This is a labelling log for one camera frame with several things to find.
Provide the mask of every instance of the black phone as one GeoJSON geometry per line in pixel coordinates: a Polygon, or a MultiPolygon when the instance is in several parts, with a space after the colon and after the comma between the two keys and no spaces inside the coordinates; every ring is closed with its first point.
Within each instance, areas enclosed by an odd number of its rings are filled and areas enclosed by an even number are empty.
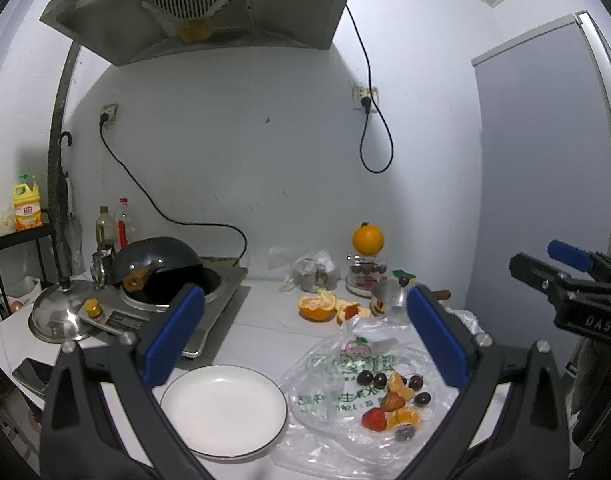
{"type": "Polygon", "coordinates": [[[23,386],[28,388],[39,397],[46,395],[50,375],[52,374],[51,365],[25,358],[23,362],[12,371],[12,376],[23,386]]]}

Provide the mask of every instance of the strawberry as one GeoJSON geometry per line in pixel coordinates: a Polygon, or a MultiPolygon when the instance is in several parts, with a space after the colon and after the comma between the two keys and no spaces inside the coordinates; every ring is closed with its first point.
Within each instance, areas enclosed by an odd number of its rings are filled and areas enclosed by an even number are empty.
{"type": "Polygon", "coordinates": [[[388,392],[383,402],[381,402],[381,408],[385,412],[395,412],[404,406],[405,399],[396,392],[388,392]]]}
{"type": "Polygon", "coordinates": [[[385,412],[381,408],[372,408],[361,417],[361,424],[372,431],[385,431],[387,422],[385,412]]]}
{"type": "Polygon", "coordinates": [[[346,310],[343,311],[346,319],[350,319],[351,317],[356,316],[359,313],[359,307],[357,305],[350,305],[346,307],[346,310]]]}

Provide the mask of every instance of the wooden handle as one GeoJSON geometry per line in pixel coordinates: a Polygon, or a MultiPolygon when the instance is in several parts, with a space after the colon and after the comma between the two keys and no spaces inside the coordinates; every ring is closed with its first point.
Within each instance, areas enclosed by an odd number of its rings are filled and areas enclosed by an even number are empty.
{"type": "Polygon", "coordinates": [[[437,301],[445,301],[452,298],[452,292],[449,290],[433,290],[432,294],[437,301]]]}
{"type": "Polygon", "coordinates": [[[148,265],[147,267],[137,267],[132,270],[129,275],[123,278],[123,288],[125,288],[126,292],[143,290],[156,268],[156,266],[148,265]]]}

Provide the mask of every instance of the blue gripper pad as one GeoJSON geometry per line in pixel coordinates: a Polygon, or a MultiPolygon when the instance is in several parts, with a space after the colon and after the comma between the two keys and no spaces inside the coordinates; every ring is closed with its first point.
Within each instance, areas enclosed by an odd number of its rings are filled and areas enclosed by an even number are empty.
{"type": "Polygon", "coordinates": [[[477,354],[473,336],[461,320],[448,314],[425,285],[415,286],[408,293],[408,316],[445,384],[466,388],[477,354]]]}
{"type": "Polygon", "coordinates": [[[188,339],[203,317],[206,297],[201,287],[186,283],[163,313],[153,314],[139,332],[135,361],[147,388],[164,384],[188,339]]]}
{"type": "Polygon", "coordinates": [[[594,268],[594,262],[586,251],[560,242],[559,240],[552,240],[548,244],[547,254],[551,259],[580,270],[581,272],[588,272],[594,268]]]}

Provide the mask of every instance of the plastic bag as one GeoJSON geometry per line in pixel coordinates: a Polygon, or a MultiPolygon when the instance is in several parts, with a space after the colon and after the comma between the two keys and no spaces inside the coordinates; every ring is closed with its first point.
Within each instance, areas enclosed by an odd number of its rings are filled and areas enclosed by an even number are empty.
{"type": "Polygon", "coordinates": [[[443,308],[445,308],[445,311],[448,314],[454,314],[455,316],[457,316],[458,319],[461,320],[461,323],[463,323],[465,327],[470,330],[470,333],[472,335],[477,335],[479,332],[483,332],[483,330],[481,330],[481,327],[479,326],[479,320],[469,310],[453,310],[452,308],[445,305],[443,306],[443,308]]]}
{"type": "Polygon", "coordinates": [[[9,235],[17,230],[14,209],[6,207],[0,214],[0,236],[9,235]]]}
{"type": "Polygon", "coordinates": [[[321,341],[284,376],[290,421],[270,453],[281,467],[330,479],[396,478],[437,429],[458,390],[445,385],[411,324],[388,318],[355,319],[338,335],[321,341]],[[432,399],[415,406],[423,423],[412,440],[397,442],[394,431],[377,433],[361,425],[386,390],[360,386],[357,375],[393,370],[423,376],[421,391],[432,399]]]}
{"type": "Polygon", "coordinates": [[[328,251],[312,251],[297,258],[290,266],[290,272],[281,285],[282,292],[300,286],[307,292],[317,288],[332,290],[339,281],[339,268],[328,251]]]}

